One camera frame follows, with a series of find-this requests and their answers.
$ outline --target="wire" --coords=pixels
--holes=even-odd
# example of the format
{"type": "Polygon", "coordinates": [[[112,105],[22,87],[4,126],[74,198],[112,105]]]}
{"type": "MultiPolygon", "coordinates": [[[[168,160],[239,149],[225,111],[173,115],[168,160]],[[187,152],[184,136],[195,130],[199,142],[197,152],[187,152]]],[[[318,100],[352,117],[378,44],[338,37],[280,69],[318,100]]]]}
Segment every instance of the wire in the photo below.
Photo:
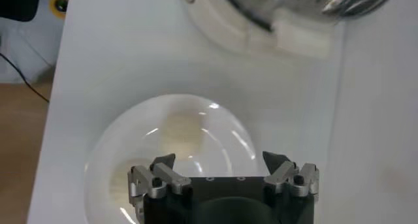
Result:
{"type": "Polygon", "coordinates": [[[16,72],[20,75],[20,77],[22,77],[22,80],[24,80],[25,84],[28,86],[29,89],[31,89],[35,94],[37,94],[40,98],[42,98],[44,101],[46,101],[47,103],[50,102],[50,100],[48,100],[47,98],[45,98],[45,96],[43,96],[41,93],[39,93],[37,90],[35,90],[35,88],[32,87],[31,84],[29,84],[29,82],[26,80],[26,77],[24,76],[24,74],[21,72],[21,70],[19,68],[17,68],[17,66],[15,66],[5,55],[3,55],[2,53],[0,53],[0,56],[5,59],[5,61],[7,61],[7,63],[9,63],[13,69],[16,70],[16,72]]]}

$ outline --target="white wall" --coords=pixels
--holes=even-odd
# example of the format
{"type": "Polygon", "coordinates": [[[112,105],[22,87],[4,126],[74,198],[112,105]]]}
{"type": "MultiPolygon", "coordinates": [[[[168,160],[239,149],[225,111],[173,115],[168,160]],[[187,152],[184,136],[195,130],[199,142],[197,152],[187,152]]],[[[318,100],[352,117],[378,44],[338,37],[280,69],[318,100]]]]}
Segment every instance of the white wall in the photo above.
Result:
{"type": "Polygon", "coordinates": [[[416,223],[418,0],[347,25],[325,223],[416,223]]]}

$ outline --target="yellow object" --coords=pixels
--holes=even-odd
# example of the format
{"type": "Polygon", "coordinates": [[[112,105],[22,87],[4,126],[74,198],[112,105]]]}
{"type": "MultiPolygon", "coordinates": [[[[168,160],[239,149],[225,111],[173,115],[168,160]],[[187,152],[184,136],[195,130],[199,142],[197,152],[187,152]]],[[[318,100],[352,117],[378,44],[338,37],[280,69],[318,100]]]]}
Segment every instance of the yellow object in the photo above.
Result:
{"type": "Polygon", "coordinates": [[[51,10],[52,14],[54,14],[54,16],[57,16],[60,19],[65,19],[65,12],[60,12],[55,7],[55,2],[56,1],[57,0],[50,0],[50,10],[51,10]]]}

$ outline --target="wooden floor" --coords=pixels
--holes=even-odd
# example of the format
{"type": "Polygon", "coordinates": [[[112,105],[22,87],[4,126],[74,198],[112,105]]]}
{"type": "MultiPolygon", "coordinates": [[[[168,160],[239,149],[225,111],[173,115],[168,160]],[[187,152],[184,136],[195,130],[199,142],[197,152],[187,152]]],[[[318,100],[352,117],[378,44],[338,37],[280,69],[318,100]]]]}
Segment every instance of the wooden floor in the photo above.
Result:
{"type": "MultiPolygon", "coordinates": [[[[50,97],[51,83],[34,86],[50,97]]],[[[26,223],[47,111],[25,85],[0,84],[0,223],[26,223]]]]}

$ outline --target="black chair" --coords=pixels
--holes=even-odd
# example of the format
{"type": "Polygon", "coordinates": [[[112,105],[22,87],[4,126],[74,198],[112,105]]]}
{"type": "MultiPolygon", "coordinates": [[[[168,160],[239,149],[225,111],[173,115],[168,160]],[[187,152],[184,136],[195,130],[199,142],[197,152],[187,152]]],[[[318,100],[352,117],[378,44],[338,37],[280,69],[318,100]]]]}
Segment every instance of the black chair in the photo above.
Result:
{"type": "Polygon", "coordinates": [[[0,17],[28,22],[38,9],[39,0],[0,0],[0,17]]]}

